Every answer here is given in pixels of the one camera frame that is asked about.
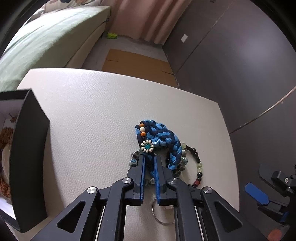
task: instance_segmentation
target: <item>cabinet door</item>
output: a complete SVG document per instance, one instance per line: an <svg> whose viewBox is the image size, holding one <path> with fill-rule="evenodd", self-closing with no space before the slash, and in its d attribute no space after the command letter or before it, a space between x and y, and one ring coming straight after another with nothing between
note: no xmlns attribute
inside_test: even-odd
<svg viewBox="0 0 296 241"><path fill-rule="evenodd" d="M296 91L282 104L261 116L254 122L230 135L237 164L239 180L240 213L265 235L278 223L257 210L256 201L244 191L252 182L271 199L288 203L270 186L259 179L259 164L267 164L275 171L288 176L295 174L296 164Z"/></svg>
<svg viewBox="0 0 296 241"><path fill-rule="evenodd" d="M216 101L229 131L296 85L296 53L249 0L236 0L176 74L180 88Z"/></svg>
<svg viewBox="0 0 296 241"><path fill-rule="evenodd" d="M232 1L193 0L187 7L163 46L175 74Z"/></svg>

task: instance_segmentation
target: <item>mattress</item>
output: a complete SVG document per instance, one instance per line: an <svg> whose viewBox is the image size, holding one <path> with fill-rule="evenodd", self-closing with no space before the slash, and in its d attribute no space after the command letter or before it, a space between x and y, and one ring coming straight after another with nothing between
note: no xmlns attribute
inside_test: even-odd
<svg viewBox="0 0 296 241"><path fill-rule="evenodd" d="M79 6L46 13L21 27L0 59L0 91L15 90L32 68L65 67L109 16L109 6Z"/></svg>

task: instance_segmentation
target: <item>metal split ring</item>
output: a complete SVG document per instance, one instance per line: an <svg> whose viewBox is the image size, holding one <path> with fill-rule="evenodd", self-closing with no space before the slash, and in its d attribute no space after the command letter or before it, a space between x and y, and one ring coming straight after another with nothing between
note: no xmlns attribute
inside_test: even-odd
<svg viewBox="0 0 296 241"><path fill-rule="evenodd" d="M152 203L152 205L151 205L151 212L152 212L152 215L153 215L154 219L155 219L158 223L160 223L160 224L162 224L162 225L165 225L165 226L167 226L167 225L171 225L171 224L174 224L175 221L173 221L173 222L169 222L169 223L164 223L164 222L160 221L160 220L155 216L155 213L154 213L154 205L155 205L155 204L156 204L156 197L154 198L153 203Z"/></svg>

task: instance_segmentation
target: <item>floor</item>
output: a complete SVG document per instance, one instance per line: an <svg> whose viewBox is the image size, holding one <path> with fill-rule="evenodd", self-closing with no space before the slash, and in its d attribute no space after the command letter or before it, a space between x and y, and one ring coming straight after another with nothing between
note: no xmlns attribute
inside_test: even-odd
<svg viewBox="0 0 296 241"><path fill-rule="evenodd" d="M104 34L103 37L95 43L94 47L88 54L82 69L101 71L109 49L119 49L131 53L142 54L165 62L168 61L162 49L162 45L122 36L118 36L117 39L107 39L106 34Z"/></svg>

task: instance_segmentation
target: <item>black box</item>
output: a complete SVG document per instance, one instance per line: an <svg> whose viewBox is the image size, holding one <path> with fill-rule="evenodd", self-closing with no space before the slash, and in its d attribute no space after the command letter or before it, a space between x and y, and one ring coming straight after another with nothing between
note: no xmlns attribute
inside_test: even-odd
<svg viewBox="0 0 296 241"><path fill-rule="evenodd" d="M21 233L47 218L43 195L43 155L49 119L32 90L0 92L0 123L17 116L9 159L9 199L0 195L0 215Z"/></svg>

